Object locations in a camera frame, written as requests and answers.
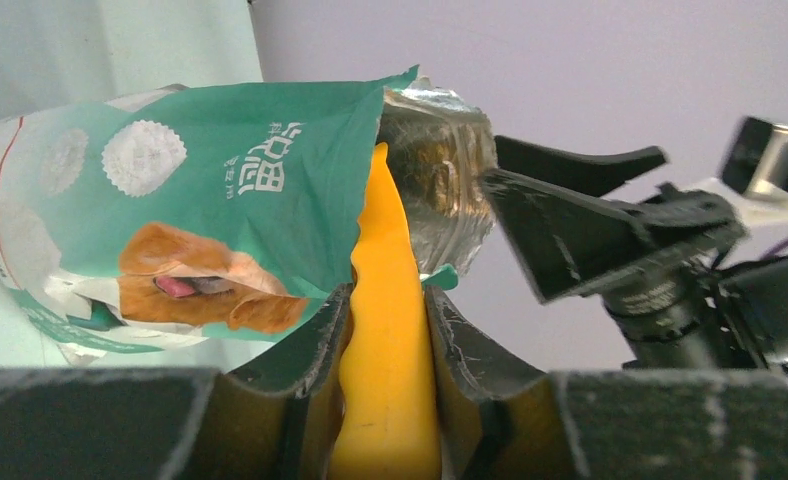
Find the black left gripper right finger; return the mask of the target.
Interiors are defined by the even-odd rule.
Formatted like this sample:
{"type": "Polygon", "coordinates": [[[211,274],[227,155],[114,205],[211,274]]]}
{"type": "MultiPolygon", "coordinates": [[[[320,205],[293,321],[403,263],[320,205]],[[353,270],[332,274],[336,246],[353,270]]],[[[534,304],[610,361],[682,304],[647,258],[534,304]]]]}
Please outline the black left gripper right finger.
{"type": "Polygon", "coordinates": [[[788,479],[788,379],[542,372],[425,291],[447,479],[788,479]]]}

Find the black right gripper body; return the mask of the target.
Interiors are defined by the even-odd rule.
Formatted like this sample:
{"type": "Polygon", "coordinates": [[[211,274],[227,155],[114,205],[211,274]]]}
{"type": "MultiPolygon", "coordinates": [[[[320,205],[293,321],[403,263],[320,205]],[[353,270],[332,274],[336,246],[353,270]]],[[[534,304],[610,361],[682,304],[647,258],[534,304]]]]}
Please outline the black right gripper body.
{"type": "Polygon", "coordinates": [[[665,273],[710,250],[727,250],[747,236],[734,206],[704,190],[664,184],[652,203],[594,197],[592,207],[617,221],[630,238],[630,257],[598,275],[594,292],[609,292],[665,273]]]}

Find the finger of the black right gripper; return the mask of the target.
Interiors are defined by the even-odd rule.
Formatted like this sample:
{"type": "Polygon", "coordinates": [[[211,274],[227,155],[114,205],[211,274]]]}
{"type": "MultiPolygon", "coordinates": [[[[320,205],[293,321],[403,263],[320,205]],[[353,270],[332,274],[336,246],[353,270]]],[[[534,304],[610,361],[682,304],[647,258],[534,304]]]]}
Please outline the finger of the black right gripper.
{"type": "Polygon", "coordinates": [[[667,163],[665,152],[656,146],[591,155],[503,135],[495,136],[494,141],[501,169],[594,197],[611,193],[667,163]]]}
{"type": "Polygon", "coordinates": [[[609,276],[652,251],[635,207],[502,169],[481,189],[536,296],[548,303],[603,291],[609,276]]]}

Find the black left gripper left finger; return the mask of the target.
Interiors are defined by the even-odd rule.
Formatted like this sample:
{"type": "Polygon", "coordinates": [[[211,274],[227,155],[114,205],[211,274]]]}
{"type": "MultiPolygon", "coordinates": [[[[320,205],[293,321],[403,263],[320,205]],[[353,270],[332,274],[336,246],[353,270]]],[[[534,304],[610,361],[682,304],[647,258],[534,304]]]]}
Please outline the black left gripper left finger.
{"type": "Polygon", "coordinates": [[[352,286],[250,362],[0,369],[0,479],[321,479],[352,286]]]}

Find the yellow plastic scoop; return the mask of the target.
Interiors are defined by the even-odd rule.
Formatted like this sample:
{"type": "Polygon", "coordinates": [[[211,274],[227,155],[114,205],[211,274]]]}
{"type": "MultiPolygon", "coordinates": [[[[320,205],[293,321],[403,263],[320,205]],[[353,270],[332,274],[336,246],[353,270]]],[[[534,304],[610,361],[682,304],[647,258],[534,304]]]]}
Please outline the yellow plastic scoop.
{"type": "Polygon", "coordinates": [[[388,147],[373,151],[351,253],[352,335],[339,365],[345,411],[330,479],[437,479],[440,426],[422,284],[388,147]]]}

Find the green white pet food bag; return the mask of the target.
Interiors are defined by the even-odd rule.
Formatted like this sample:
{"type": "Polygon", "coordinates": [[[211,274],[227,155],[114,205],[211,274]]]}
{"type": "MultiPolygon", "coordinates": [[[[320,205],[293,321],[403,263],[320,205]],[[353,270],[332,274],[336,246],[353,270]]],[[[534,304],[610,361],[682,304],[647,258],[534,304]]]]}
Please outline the green white pet food bag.
{"type": "Polygon", "coordinates": [[[351,281],[380,143],[421,282],[454,288],[494,225],[476,182],[497,163],[492,126],[416,69],[172,85],[0,121],[0,281],[71,364],[279,342],[351,281]],[[475,212],[405,203],[408,148],[458,124],[475,212]]]}

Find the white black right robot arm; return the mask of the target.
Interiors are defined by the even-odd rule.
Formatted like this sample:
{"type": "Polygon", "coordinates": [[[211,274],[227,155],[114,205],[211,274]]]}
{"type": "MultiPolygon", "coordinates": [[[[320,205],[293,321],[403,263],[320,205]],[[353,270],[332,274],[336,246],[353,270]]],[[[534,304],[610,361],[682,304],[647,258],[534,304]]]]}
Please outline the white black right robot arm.
{"type": "Polygon", "coordinates": [[[579,154],[498,135],[480,188],[541,303],[600,298],[637,368],[788,371],[788,255],[720,263],[747,232],[707,190],[610,198],[664,165],[650,146],[579,154]]]}

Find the brown pet food kibble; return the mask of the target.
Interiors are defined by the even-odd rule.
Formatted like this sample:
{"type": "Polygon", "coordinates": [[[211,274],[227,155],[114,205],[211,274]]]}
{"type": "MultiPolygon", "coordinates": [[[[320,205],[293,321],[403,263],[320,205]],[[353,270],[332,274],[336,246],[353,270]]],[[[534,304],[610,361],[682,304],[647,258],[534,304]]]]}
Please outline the brown pet food kibble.
{"type": "Polygon", "coordinates": [[[410,158],[401,195],[405,203],[426,208],[443,217],[475,212],[468,135],[463,124],[437,130],[438,136],[422,139],[408,148],[410,158]]]}

